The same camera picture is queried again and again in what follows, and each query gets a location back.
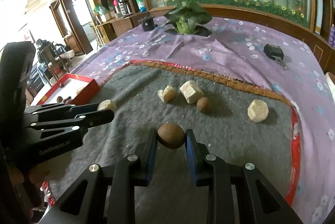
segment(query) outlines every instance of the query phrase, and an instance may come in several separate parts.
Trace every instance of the plastic bottle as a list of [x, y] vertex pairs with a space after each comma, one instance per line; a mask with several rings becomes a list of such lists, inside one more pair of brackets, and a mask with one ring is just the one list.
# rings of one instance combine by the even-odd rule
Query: plastic bottle
[[145, 12], [146, 8], [145, 8], [145, 4], [143, 0], [136, 0], [138, 8], [140, 9], [141, 12]]

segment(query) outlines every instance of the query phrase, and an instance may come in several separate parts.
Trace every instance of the white crumbly block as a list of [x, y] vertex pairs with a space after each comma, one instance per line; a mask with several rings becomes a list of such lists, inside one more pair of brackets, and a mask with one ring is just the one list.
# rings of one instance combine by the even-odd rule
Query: white crumbly block
[[113, 101], [109, 100], [109, 99], [107, 99], [105, 101], [102, 101], [99, 104], [97, 110], [101, 111], [101, 110], [105, 110], [105, 109], [111, 109], [112, 111], [116, 111], [116, 104]]
[[264, 121], [268, 114], [268, 105], [263, 100], [255, 99], [248, 107], [248, 116], [255, 123]]
[[157, 95], [159, 96], [160, 100], [162, 100], [164, 103], [169, 102], [173, 97], [176, 95], [175, 89], [173, 89], [172, 86], [167, 85], [164, 90], [159, 90], [157, 92]]
[[204, 97], [204, 93], [193, 80], [185, 82], [179, 90], [182, 92], [188, 104], [196, 103], [200, 98]]

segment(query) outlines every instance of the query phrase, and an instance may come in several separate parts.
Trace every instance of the black container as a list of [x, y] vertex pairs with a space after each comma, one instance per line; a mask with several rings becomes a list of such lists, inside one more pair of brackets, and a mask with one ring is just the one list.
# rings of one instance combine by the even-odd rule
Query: black container
[[143, 28], [143, 31], [144, 32], [148, 32], [148, 31], [151, 31], [151, 30], [154, 30], [157, 26], [157, 24], [155, 24], [153, 22], [153, 17], [152, 16], [148, 16], [148, 17], [145, 17], [143, 19], [140, 19], [138, 21], [139, 24], [142, 24], [142, 28]]

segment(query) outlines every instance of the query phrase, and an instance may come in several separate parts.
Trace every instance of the small brown ball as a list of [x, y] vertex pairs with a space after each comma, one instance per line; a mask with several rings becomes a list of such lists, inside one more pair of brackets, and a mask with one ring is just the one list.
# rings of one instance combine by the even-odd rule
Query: small brown ball
[[185, 133], [177, 124], [166, 123], [158, 129], [158, 141], [167, 148], [180, 148], [185, 142]]
[[63, 101], [63, 98], [61, 96], [57, 97], [57, 103], [61, 103]]
[[212, 111], [212, 104], [207, 97], [202, 97], [197, 102], [197, 109], [199, 112], [209, 114]]

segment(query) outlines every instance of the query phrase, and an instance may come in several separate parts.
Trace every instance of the wooden chair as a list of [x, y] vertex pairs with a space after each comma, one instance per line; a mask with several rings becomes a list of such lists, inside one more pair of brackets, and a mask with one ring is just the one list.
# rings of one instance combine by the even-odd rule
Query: wooden chair
[[66, 65], [66, 59], [62, 59], [59, 56], [55, 46], [52, 43], [48, 44], [46, 47], [43, 48], [43, 50], [41, 51], [41, 56], [49, 72], [52, 74], [56, 81], [59, 79], [57, 71], [61, 70], [62, 67], [64, 67], [64, 69], [68, 73], [70, 72]]

